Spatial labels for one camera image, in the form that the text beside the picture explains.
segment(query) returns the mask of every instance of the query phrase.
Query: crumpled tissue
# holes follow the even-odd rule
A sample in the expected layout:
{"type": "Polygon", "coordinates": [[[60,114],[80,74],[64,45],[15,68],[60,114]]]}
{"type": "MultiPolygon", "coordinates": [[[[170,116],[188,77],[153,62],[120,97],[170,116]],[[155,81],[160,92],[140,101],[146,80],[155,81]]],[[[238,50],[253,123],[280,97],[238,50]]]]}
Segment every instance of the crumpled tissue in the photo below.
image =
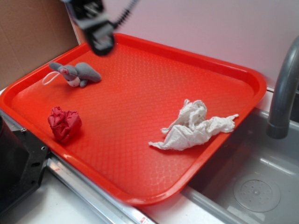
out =
{"type": "Polygon", "coordinates": [[[52,108],[48,123],[54,137],[61,143],[75,135],[82,126],[81,118],[77,111],[63,111],[59,106],[52,108]]]}
{"type": "Polygon", "coordinates": [[[176,119],[168,128],[162,128],[167,134],[164,142],[149,142],[150,146],[159,149],[175,149],[182,151],[195,145],[202,145],[219,132],[229,133],[234,130],[233,119],[238,114],[227,118],[212,117],[206,120],[206,105],[201,100],[190,103],[188,99],[176,119]]]}

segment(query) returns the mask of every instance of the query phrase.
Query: metal edge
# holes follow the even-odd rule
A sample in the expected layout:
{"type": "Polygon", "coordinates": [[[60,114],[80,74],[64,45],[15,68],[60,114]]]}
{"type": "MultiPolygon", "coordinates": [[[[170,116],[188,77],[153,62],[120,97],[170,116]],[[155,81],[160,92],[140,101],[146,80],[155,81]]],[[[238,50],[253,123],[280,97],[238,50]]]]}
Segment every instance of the metal edge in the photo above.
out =
{"type": "Polygon", "coordinates": [[[52,154],[48,170],[108,224],[155,224],[138,209],[116,201],[100,187],[52,154]]]}
{"type": "Polygon", "coordinates": [[[181,194],[224,223],[247,224],[246,222],[244,222],[237,216],[226,211],[220,205],[216,204],[215,202],[213,202],[212,200],[205,197],[204,195],[202,195],[201,193],[197,192],[196,190],[194,190],[193,188],[191,188],[189,186],[186,186],[182,190],[181,194]]]}

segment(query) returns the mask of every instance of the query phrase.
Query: white paper towel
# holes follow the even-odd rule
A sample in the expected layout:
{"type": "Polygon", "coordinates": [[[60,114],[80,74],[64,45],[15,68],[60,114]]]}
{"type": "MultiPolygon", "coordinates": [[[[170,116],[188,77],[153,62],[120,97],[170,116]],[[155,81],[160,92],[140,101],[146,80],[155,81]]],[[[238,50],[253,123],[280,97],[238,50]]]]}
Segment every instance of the white paper towel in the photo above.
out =
{"type": "Polygon", "coordinates": [[[167,134],[164,142],[149,142],[150,146],[159,149],[184,150],[195,145],[201,145],[219,132],[232,132],[235,127],[233,119],[238,114],[227,118],[212,117],[206,120],[206,105],[201,100],[190,103],[188,99],[176,119],[168,128],[161,131],[167,134]]]}

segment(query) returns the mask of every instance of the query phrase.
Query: faucet spout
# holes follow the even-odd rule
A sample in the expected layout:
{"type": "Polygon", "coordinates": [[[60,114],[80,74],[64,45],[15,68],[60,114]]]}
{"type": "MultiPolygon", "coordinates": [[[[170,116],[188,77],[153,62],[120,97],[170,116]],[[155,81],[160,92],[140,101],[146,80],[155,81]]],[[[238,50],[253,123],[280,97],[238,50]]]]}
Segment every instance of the faucet spout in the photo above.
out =
{"type": "Polygon", "coordinates": [[[276,82],[268,117],[268,136],[274,139],[287,136],[298,84],[299,36],[290,46],[276,82]]]}

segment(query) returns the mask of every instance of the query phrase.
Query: stuffed mouse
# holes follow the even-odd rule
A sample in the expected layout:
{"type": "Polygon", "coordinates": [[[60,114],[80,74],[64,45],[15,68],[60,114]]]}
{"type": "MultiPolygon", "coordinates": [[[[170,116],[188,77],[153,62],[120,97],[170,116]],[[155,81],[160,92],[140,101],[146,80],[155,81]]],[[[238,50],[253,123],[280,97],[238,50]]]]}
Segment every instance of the stuffed mouse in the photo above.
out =
{"type": "Polygon", "coordinates": [[[56,62],[50,62],[49,67],[63,75],[70,86],[85,87],[88,81],[99,82],[101,75],[85,62],[78,63],[75,67],[72,65],[61,65],[56,62]]]}

